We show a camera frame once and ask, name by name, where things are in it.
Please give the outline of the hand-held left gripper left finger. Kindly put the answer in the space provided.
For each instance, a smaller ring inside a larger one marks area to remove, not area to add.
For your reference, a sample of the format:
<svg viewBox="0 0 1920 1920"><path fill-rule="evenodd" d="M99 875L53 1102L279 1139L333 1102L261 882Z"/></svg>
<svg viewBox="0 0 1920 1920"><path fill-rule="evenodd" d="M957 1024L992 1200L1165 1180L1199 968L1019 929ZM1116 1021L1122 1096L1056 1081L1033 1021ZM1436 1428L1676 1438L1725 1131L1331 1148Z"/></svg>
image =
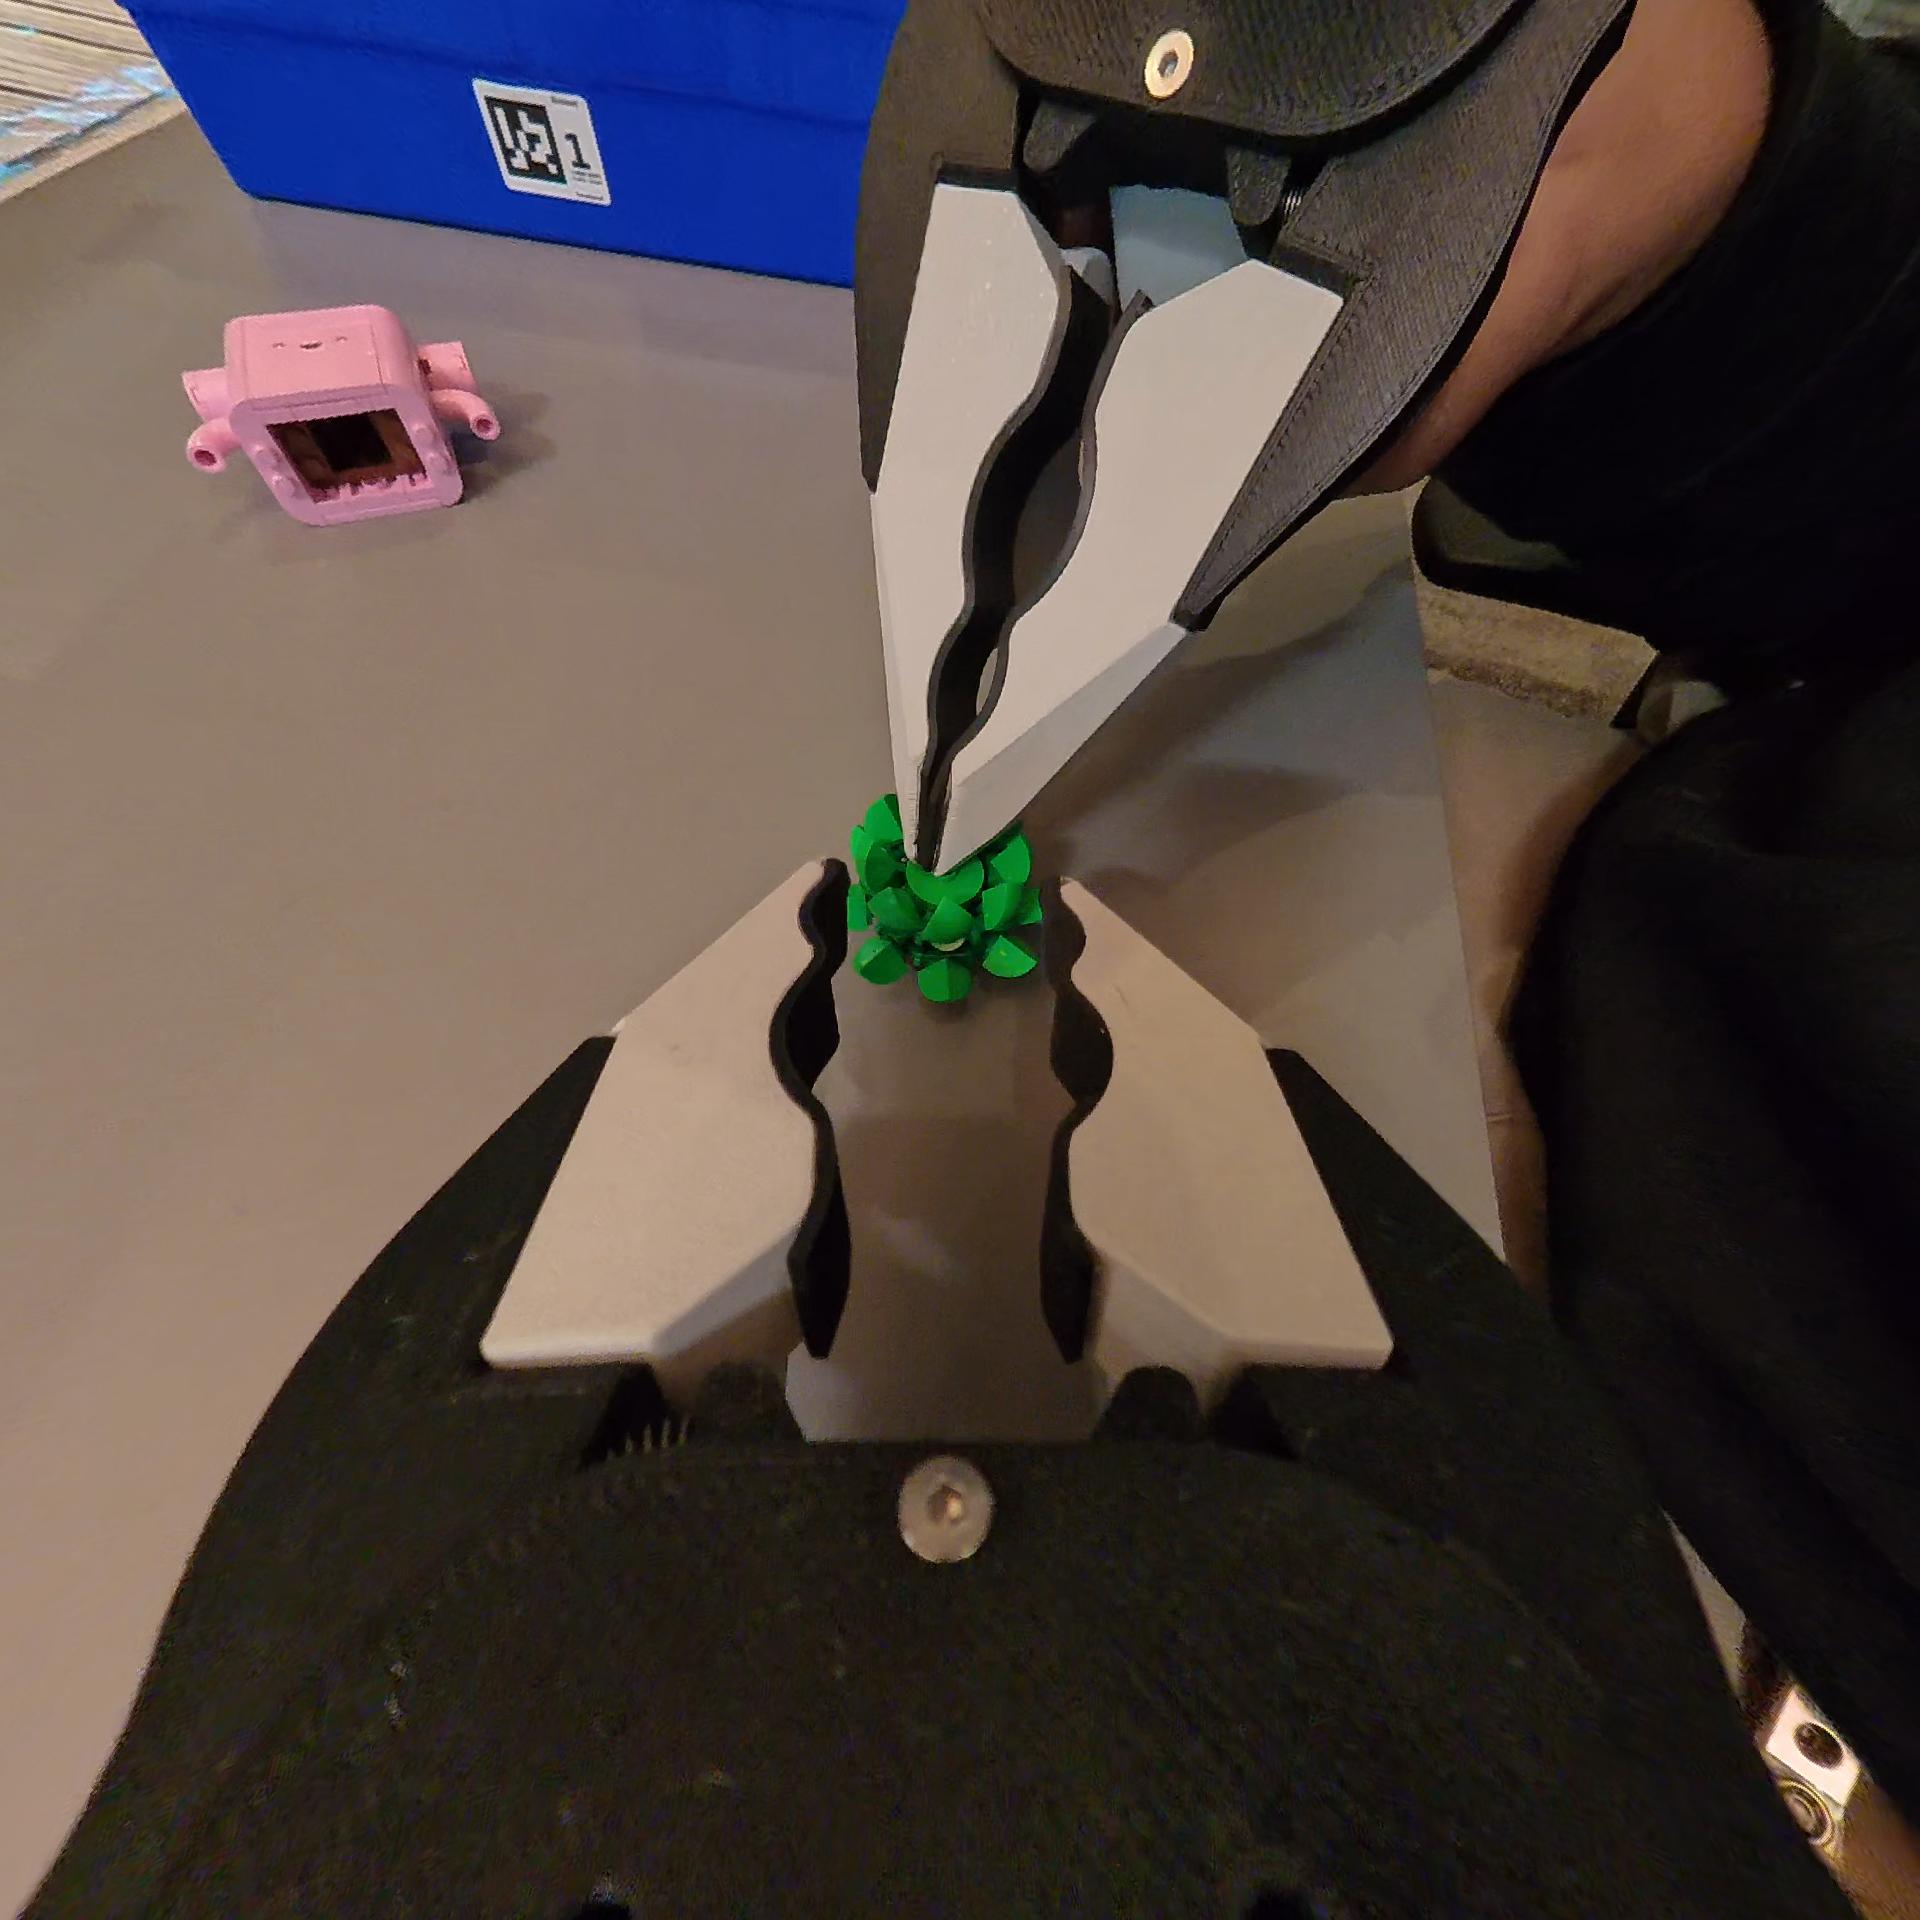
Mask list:
<svg viewBox="0 0 1920 1920"><path fill-rule="evenodd" d="M780 1371L850 1296L831 1117L831 976L850 869L780 879L616 1029L503 1296L493 1371Z"/></svg>

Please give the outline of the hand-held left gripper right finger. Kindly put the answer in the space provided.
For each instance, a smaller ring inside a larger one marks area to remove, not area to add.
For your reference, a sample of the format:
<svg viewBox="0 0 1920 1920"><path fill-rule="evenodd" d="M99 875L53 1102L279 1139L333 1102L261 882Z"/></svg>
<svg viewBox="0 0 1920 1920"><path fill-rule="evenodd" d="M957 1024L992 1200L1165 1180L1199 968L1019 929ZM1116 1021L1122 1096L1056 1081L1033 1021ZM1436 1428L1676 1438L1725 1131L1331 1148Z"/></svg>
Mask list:
<svg viewBox="0 0 1920 1920"><path fill-rule="evenodd" d="M1041 1318L1093 1371L1384 1371L1394 1331L1255 1029L1089 882L1046 892Z"/></svg>

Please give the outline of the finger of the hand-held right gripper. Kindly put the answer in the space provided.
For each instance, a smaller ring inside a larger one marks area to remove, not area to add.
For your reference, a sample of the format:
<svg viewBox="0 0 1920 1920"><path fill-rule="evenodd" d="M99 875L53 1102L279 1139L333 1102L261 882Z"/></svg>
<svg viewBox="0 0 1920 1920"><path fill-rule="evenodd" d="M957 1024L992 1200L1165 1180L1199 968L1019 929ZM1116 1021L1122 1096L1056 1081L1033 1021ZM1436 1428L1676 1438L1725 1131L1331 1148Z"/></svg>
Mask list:
<svg viewBox="0 0 1920 1920"><path fill-rule="evenodd" d="M870 489L894 798L916 869L949 841L957 747L999 699L1019 515L1082 435L1116 272L1065 256L1005 189L941 182Z"/></svg>
<svg viewBox="0 0 1920 1920"><path fill-rule="evenodd" d="M933 875L1019 824L1181 644L1181 587L1337 320L1337 290L1260 263L1129 320L1089 401L1070 536L948 762Z"/></svg>

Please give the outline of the large green brick leaf rosette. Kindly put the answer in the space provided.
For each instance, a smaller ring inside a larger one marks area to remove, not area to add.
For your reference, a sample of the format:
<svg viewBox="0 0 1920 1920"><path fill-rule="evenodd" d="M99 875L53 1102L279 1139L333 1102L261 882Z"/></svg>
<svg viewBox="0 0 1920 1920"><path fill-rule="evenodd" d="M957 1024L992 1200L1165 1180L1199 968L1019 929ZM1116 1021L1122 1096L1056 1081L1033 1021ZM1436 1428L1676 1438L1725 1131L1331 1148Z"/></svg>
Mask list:
<svg viewBox="0 0 1920 1920"><path fill-rule="evenodd" d="M1033 957L1013 954L1013 944L999 944L999 962L1013 962L1013 968L1019 968L1019 976L1005 976L1005 978L1034 976L1034 933L1033 933L1026 944L1033 944ZM879 933L855 933L855 957L850 957L850 962L855 962L855 976L870 978L870 986L913 978L913 986L925 989L925 1005L933 1005L933 1007L968 1005L968 995L976 995L976 978L1001 978L1001 976L968 968L968 962L928 962L925 976L908 976L902 957L894 957Z"/></svg>

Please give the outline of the person's right hand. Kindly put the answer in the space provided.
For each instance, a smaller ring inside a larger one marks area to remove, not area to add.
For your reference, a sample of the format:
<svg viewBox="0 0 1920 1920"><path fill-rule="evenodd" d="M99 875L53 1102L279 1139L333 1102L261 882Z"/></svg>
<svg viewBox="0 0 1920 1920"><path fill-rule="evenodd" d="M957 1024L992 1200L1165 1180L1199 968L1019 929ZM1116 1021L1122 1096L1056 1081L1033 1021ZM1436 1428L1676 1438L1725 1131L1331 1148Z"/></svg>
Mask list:
<svg viewBox="0 0 1920 1920"><path fill-rule="evenodd" d="M1350 482L1427 482L1532 368L1592 346L1670 286L1733 211L1773 110L1751 0L1644 0L1554 140L1498 290L1436 395Z"/></svg>

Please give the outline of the person's black clad torso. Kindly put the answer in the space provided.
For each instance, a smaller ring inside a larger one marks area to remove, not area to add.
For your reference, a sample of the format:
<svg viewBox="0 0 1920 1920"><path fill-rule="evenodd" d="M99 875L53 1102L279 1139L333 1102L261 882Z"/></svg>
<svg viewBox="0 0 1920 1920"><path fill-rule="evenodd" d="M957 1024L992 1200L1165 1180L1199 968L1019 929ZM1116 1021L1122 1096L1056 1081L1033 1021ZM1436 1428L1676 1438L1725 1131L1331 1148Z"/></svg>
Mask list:
<svg viewBox="0 0 1920 1920"><path fill-rule="evenodd" d="M1916 1851L1920 686L1785 686L1582 817L1506 1042L1547 1296Z"/></svg>

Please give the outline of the pink toy brick pot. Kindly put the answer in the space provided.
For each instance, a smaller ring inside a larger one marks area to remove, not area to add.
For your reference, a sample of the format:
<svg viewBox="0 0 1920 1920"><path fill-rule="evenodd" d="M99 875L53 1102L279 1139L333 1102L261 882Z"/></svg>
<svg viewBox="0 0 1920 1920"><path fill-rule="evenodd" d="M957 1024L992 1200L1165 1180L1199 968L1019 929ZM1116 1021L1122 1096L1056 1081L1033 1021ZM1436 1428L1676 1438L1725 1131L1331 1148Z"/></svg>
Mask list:
<svg viewBox="0 0 1920 1920"><path fill-rule="evenodd" d="M454 508L465 467L454 435L500 441L456 338L418 346L371 300L232 320L219 362L183 374L200 415L190 473L241 458L297 527L354 527Z"/></svg>

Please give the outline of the blue plastic bin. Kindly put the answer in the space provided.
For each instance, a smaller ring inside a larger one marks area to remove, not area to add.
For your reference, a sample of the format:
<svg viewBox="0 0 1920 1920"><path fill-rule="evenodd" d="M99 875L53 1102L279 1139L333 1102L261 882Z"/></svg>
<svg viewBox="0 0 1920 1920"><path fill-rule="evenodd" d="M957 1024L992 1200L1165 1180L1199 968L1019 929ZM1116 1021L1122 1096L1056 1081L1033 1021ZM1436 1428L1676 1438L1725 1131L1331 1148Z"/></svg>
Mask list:
<svg viewBox="0 0 1920 1920"><path fill-rule="evenodd" d="M128 0L250 201L850 286L902 0Z"/></svg>

